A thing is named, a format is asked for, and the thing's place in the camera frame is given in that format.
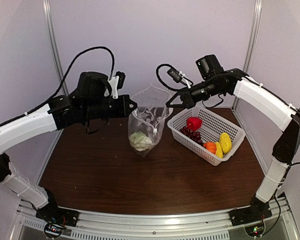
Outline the clear zip top bag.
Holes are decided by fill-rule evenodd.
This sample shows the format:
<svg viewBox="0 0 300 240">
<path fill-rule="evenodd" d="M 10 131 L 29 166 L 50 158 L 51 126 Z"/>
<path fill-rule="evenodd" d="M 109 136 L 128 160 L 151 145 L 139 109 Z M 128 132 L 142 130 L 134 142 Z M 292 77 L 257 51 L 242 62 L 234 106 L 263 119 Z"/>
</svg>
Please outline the clear zip top bag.
<svg viewBox="0 0 300 240">
<path fill-rule="evenodd" d="M 128 118 L 128 138 L 135 132 L 143 132 L 152 140 L 152 149 L 157 146 L 162 138 L 166 119 L 173 113 L 172 108 L 166 107 L 166 102 L 171 97 L 167 90 L 153 85 L 133 95 L 132 100 L 137 103 L 137 108 Z M 141 157 L 152 150 L 132 149 Z"/>
</svg>

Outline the red toy bell pepper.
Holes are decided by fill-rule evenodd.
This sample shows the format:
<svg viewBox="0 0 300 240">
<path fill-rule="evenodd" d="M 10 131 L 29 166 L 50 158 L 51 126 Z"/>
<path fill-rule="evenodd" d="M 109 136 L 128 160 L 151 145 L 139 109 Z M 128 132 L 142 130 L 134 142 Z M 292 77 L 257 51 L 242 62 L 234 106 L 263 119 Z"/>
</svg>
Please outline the red toy bell pepper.
<svg viewBox="0 0 300 240">
<path fill-rule="evenodd" d="M 202 123 L 202 119 L 192 116 L 186 120 L 186 127 L 195 132 L 202 126 Z"/>
</svg>

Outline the white toy cauliflower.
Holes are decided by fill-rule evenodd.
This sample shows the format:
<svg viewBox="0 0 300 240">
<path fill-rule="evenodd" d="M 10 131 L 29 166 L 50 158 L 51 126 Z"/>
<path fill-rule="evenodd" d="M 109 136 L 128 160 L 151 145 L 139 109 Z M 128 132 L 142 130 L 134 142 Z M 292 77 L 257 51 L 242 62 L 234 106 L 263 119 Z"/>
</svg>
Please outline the white toy cauliflower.
<svg viewBox="0 0 300 240">
<path fill-rule="evenodd" d="M 154 146 L 152 140 L 141 131 L 134 132 L 128 139 L 131 147 L 139 152 L 151 150 Z"/>
</svg>

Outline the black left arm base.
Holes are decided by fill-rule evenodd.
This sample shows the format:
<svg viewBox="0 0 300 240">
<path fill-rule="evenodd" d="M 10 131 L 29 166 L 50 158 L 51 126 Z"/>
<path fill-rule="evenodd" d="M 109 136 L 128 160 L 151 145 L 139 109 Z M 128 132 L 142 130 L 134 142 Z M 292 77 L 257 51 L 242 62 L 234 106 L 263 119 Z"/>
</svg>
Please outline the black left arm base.
<svg viewBox="0 0 300 240">
<path fill-rule="evenodd" d="M 48 189 L 46 191 L 48 196 L 48 204 L 37 209 L 35 216 L 49 223 L 76 227 L 79 218 L 79 212 L 76 210 L 59 207 L 53 193 Z"/>
</svg>

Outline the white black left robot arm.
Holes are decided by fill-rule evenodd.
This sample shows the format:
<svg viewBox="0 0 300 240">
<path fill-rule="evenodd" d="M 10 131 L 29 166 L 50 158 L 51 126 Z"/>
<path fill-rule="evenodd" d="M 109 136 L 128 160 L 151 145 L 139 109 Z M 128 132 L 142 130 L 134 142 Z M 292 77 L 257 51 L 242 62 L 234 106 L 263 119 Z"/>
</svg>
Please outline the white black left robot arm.
<svg viewBox="0 0 300 240">
<path fill-rule="evenodd" d="M 51 222 L 62 218 L 53 195 L 19 173 L 6 150 L 36 136 L 60 131 L 74 124 L 88 126 L 92 120 L 126 118 L 137 107 L 128 94 L 120 95 L 125 74 L 112 78 L 99 72 L 83 72 L 76 89 L 68 96 L 49 99 L 33 112 L 0 124 L 0 184 L 29 201 Z"/>
</svg>

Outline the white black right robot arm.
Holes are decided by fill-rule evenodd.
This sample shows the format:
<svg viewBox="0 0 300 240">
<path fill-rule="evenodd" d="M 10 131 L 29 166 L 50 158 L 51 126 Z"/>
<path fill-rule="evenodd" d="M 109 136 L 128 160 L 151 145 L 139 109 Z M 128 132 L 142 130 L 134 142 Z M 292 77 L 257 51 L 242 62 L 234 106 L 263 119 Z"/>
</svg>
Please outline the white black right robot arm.
<svg viewBox="0 0 300 240">
<path fill-rule="evenodd" d="M 224 70 L 214 54 L 198 59 L 196 65 L 203 81 L 175 90 L 166 103 L 168 108 L 191 109 L 212 96 L 229 94 L 255 107 L 282 132 L 273 146 L 269 169 L 252 198 L 254 204 L 246 210 L 248 219 L 256 221 L 266 212 L 264 204 L 283 184 L 300 146 L 300 108 L 285 102 L 244 71 L 238 68 Z"/>
</svg>

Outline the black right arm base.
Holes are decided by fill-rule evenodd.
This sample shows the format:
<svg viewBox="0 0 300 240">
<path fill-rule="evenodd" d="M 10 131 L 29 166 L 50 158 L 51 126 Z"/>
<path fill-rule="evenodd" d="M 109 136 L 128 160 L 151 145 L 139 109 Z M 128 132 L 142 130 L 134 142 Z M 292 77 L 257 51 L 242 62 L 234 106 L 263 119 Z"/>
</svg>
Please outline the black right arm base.
<svg viewBox="0 0 300 240">
<path fill-rule="evenodd" d="M 234 208 L 229 212 L 233 227 L 258 222 L 273 215 L 269 205 L 270 201 L 263 202 L 256 195 L 251 198 L 249 206 Z"/>
</svg>

